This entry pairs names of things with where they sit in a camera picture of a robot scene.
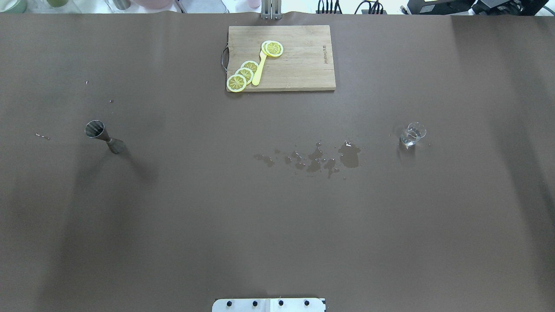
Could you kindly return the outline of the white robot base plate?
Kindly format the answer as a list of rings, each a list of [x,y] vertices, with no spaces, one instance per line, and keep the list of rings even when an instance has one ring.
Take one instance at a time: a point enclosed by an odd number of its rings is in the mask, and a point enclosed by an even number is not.
[[[326,312],[321,298],[218,299],[212,312]]]

